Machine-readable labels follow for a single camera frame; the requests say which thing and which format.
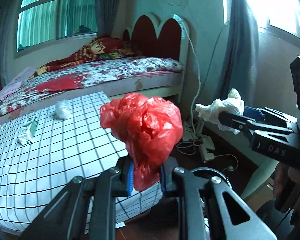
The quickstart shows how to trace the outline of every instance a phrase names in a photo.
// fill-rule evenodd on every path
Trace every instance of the red blanket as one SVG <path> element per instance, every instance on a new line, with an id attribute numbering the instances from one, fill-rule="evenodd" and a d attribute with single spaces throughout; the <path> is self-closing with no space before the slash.
<path id="1" fill-rule="evenodd" d="M 76 66 L 85 62 L 133 57 L 136 55 L 137 53 L 134 52 L 130 43 L 104 35 L 93 39 L 69 57 L 41 66 L 29 77 L 29 80 L 46 72 Z"/>

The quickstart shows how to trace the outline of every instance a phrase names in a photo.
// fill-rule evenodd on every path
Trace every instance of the red headboard panel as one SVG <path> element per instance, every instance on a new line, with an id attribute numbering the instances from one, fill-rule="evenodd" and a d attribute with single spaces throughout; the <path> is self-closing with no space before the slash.
<path id="1" fill-rule="evenodd" d="M 144 56 L 179 60 L 181 28 L 179 23 L 172 18 L 164 23 L 158 39 L 152 21 L 146 15 L 137 20 L 131 38 L 127 30 L 124 31 L 122 38 L 124 41 L 131 40 L 136 44 Z"/>

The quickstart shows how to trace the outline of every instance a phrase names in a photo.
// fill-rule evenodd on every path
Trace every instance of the crumpled plastic bag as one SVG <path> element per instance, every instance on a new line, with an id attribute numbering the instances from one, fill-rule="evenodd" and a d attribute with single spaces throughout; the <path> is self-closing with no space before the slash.
<path id="1" fill-rule="evenodd" d="M 100 108 L 100 125 L 126 144 L 134 162 L 134 187 L 142 191 L 159 180 L 159 166 L 182 138 L 180 110 L 163 98 L 130 93 Z"/>
<path id="2" fill-rule="evenodd" d="M 64 99 L 56 103 L 56 115 L 60 119 L 69 119 L 72 116 L 67 100 Z"/>
<path id="3" fill-rule="evenodd" d="M 221 131 L 232 131 L 238 134 L 240 131 L 231 127 L 222 125 L 219 122 L 219 113 L 226 111 L 231 114 L 243 115 L 244 101 L 241 99 L 239 92 L 232 88 L 225 100 L 216 99 L 210 106 L 195 105 L 195 110 L 199 113 L 199 117 L 206 122 L 217 124 Z"/>

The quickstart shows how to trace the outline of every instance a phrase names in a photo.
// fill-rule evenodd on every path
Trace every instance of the white plastic bag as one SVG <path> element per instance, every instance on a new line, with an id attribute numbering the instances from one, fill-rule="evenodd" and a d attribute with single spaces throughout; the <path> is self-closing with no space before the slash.
<path id="1" fill-rule="evenodd" d="M 56 103 L 56 115 L 60 119 L 69 119 L 72 116 L 67 100 Z"/>
<path id="2" fill-rule="evenodd" d="M 221 131 L 232 131 L 238 134 L 240 131 L 231 127 L 222 125 L 219 122 L 219 113 L 226 111 L 231 114 L 243 115 L 244 101 L 241 99 L 239 92 L 232 88 L 225 100 L 216 99 L 210 106 L 195 105 L 195 110 L 199 113 L 199 117 L 206 122 L 217 124 Z"/>

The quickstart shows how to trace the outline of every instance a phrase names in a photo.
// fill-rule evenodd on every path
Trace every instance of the checkered tablecloth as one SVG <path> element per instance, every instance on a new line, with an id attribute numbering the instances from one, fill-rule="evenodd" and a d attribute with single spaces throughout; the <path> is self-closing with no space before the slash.
<path id="1" fill-rule="evenodd" d="M 127 155 L 125 144 L 102 129 L 100 107 L 109 102 L 103 93 L 69 100 L 73 117 L 60 120 L 55 106 L 22 116 L 0 126 L 0 227 L 16 235 L 32 222 L 74 177 L 98 176 Z M 18 135 L 25 120 L 38 117 L 34 142 L 21 145 Z M 116 222 L 146 211 L 162 197 L 160 184 L 129 198 L 116 199 Z M 92 200 L 87 217 L 88 229 Z"/>

